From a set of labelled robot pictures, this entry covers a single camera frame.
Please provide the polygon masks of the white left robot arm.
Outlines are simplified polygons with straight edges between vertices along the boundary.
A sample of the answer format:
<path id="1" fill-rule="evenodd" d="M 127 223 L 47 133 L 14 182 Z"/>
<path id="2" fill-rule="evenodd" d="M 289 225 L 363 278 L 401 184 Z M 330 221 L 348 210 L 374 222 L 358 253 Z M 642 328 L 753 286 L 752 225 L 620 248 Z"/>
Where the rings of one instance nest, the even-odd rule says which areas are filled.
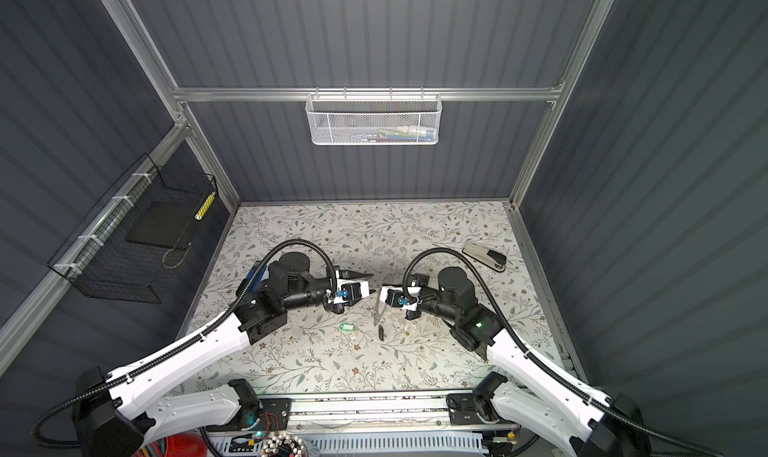
<path id="1" fill-rule="evenodd" d="M 243 298 L 231 312 L 110 374 L 93 369 L 81 376 L 82 392 L 99 384 L 107 386 L 73 407 L 82 454 L 131 456 L 163 438 L 209 426 L 264 434 L 269 414 L 244 379 L 194 394 L 171 397 L 168 393 L 202 369 L 285 326 L 293 309 L 321 307 L 343 313 L 370 296 L 369 277 L 338 267 L 315 277 L 308 256 L 300 252 L 252 269 L 238 288 Z"/>

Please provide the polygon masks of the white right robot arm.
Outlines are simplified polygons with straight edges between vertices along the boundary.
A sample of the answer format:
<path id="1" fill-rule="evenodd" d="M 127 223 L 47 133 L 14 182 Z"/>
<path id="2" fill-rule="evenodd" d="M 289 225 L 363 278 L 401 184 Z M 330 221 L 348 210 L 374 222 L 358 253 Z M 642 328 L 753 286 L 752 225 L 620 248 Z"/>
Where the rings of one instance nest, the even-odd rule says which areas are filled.
<path id="1" fill-rule="evenodd" d="M 424 314 L 442 319 L 465 350 L 493 366 L 473 390 L 481 420 L 514 422 L 568 456 L 651 454 L 649 438 L 624 422 L 640 417 L 636 404 L 590 387 L 506 330 L 478 301 L 464 270 L 441 270 L 435 288 L 413 279 L 407 290 L 388 291 L 386 301 L 409 320 Z"/>

